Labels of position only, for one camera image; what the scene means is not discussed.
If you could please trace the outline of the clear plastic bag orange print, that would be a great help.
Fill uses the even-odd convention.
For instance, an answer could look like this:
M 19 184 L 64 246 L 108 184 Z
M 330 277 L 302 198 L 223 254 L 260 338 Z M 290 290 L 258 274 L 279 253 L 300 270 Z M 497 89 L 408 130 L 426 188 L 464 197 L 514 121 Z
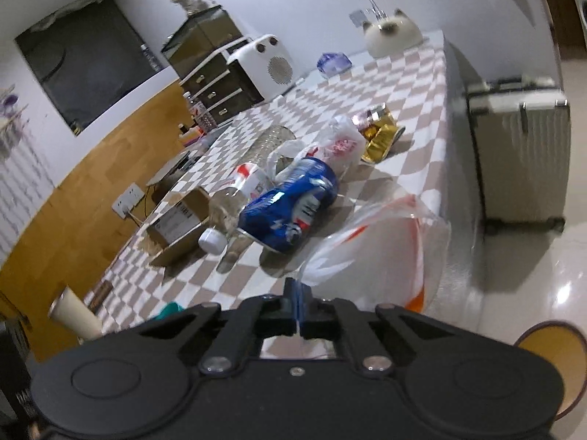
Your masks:
M 450 238 L 450 225 L 417 196 L 386 193 L 316 245 L 299 281 L 361 310 L 391 303 L 421 313 L 438 290 Z

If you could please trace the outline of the crushed blue soda can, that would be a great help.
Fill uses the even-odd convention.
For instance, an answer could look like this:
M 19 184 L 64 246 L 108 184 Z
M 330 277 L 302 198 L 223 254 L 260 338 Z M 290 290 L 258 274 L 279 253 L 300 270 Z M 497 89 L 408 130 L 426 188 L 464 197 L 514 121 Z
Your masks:
M 238 229 L 271 251 L 287 253 L 302 243 L 314 220 L 335 201 L 338 179 L 327 163 L 306 157 L 285 182 L 251 201 L 240 212 Z

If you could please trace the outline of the brown cardboard shipping box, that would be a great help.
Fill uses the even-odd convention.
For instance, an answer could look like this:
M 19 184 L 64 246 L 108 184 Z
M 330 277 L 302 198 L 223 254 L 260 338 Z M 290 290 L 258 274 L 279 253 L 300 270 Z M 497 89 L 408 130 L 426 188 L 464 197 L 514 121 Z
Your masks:
M 162 213 L 147 228 L 146 234 L 156 246 L 149 264 L 167 267 L 198 248 L 198 239 L 208 227 L 210 196 L 196 187 Z

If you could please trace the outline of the clear plastic water bottle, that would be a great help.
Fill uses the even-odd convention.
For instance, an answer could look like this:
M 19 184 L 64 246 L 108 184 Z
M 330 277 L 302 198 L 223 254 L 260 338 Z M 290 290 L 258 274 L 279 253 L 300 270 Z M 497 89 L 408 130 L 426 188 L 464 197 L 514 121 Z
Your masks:
M 267 169 L 269 156 L 291 140 L 295 140 L 294 132 L 285 126 L 268 127 L 239 159 L 229 177 L 215 186 L 209 201 L 208 227 L 198 241 L 206 253 L 221 255 L 237 229 L 241 210 L 274 186 Z

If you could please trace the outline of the white plastic bag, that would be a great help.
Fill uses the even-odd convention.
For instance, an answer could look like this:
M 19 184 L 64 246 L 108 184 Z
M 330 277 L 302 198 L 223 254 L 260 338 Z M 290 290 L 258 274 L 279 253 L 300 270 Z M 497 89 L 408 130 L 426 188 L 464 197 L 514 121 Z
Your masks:
M 312 142 L 282 142 L 270 153 L 263 168 L 274 183 L 281 183 L 302 158 L 313 157 L 329 165 L 341 181 L 361 160 L 366 143 L 348 116 L 335 116 L 323 125 Z

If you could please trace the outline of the gold foil wrapper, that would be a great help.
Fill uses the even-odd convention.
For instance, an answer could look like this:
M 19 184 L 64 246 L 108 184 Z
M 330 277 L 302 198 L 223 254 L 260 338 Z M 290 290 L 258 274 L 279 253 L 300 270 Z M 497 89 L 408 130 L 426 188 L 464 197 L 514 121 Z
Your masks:
M 391 116 L 370 122 L 365 128 L 360 129 L 360 133 L 367 141 L 362 161 L 370 164 L 382 162 L 404 132 L 405 128 L 398 125 Z

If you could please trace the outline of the paper cup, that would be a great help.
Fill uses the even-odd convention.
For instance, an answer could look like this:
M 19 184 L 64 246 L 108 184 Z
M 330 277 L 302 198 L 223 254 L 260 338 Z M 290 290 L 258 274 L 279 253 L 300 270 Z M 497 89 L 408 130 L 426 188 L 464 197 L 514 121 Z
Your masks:
M 71 330 L 83 341 L 91 341 L 102 336 L 101 320 L 69 286 L 65 286 L 52 302 L 48 317 Z

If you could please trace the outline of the upright water bottle red label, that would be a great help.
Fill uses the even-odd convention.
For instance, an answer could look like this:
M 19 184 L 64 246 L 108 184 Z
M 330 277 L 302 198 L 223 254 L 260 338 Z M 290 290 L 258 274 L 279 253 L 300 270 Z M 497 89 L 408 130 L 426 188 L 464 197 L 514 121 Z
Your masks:
M 196 96 L 185 91 L 183 97 L 194 123 L 204 132 L 209 133 L 217 128 L 217 122 L 210 114 L 208 108 Z

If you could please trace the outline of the white drawer cabinet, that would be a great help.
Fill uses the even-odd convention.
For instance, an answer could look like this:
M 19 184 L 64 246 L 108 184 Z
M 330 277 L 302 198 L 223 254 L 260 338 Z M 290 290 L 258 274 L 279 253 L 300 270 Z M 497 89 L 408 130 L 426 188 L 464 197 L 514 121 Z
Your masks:
M 251 38 L 242 37 L 213 51 L 180 81 L 184 91 L 204 103 L 217 125 L 263 102 L 257 101 L 254 88 L 244 77 L 227 66 L 229 57 L 250 42 Z

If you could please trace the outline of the white space heater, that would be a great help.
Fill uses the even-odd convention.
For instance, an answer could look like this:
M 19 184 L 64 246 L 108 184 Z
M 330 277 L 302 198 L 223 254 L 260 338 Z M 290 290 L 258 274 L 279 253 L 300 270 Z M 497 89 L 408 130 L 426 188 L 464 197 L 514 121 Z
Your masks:
M 267 102 L 292 88 L 299 71 L 284 43 L 266 34 L 236 50 L 227 66 L 254 88 L 257 101 Z

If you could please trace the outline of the blue tissue pack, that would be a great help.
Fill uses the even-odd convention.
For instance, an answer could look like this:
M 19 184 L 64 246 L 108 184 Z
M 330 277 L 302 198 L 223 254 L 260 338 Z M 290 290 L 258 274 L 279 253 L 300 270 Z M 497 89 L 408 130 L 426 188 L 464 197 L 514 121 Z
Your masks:
M 342 74 L 352 68 L 353 64 L 344 53 L 324 53 L 316 63 L 316 68 L 325 78 Z

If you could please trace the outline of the white cat-shaped ornament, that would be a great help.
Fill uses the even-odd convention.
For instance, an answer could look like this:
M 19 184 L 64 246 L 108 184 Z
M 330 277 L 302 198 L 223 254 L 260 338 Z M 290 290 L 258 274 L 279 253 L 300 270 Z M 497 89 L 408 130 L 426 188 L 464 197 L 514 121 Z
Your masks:
M 401 9 L 375 22 L 365 21 L 362 30 L 366 50 L 373 59 L 391 57 L 424 42 L 419 27 Z

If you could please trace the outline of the glass fish tank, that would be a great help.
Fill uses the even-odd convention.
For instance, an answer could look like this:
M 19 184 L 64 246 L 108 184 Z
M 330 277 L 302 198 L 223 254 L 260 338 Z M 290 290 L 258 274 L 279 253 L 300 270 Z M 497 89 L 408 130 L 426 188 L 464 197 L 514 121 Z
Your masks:
M 178 77 L 186 77 L 213 51 L 240 39 L 243 33 L 220 5 L 199 11 L 164 44 L 161 53 Z

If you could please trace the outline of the dark window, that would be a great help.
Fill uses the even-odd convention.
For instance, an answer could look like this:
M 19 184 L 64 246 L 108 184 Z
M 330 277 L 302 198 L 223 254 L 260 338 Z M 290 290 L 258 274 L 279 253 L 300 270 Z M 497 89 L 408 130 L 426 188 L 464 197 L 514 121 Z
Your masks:
M 114 0 L 76 0 L 21 33 L 16 43 L 75 135 L 162 70 Z

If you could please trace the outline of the white wall power socket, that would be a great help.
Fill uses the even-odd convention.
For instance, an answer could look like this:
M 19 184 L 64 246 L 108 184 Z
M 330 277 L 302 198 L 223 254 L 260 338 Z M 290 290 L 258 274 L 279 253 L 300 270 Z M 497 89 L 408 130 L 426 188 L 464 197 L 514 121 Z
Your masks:
M 125 219 L 144 199 L 145 193 L 136 183 L 132 183 L 112 204 L 112 210 Z

